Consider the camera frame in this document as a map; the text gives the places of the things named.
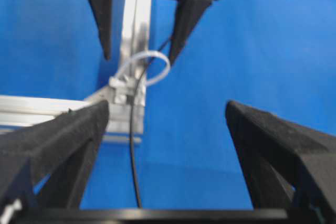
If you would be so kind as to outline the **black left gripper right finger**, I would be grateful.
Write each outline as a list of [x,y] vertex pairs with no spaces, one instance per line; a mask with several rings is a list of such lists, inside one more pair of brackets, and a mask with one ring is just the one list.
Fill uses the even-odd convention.
[[335,209],[335,136],[229,101],[226,124],[255,208]]

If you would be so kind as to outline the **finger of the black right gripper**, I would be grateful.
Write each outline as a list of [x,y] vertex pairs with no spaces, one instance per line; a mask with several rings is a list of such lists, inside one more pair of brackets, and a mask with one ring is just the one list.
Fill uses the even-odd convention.
[[185,47],[188,37],[212,2],[213,0],[178,1],[169,51],[169,61],[171,64],[175,63]]
[[88,0],[97,24],[105,60],[111,58],[112,0]]

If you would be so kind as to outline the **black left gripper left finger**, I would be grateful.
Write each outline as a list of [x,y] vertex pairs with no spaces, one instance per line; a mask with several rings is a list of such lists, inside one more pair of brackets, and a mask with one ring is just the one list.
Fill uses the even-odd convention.
[[1,207],[78,208],[108,119],[103,100],[1,135]]

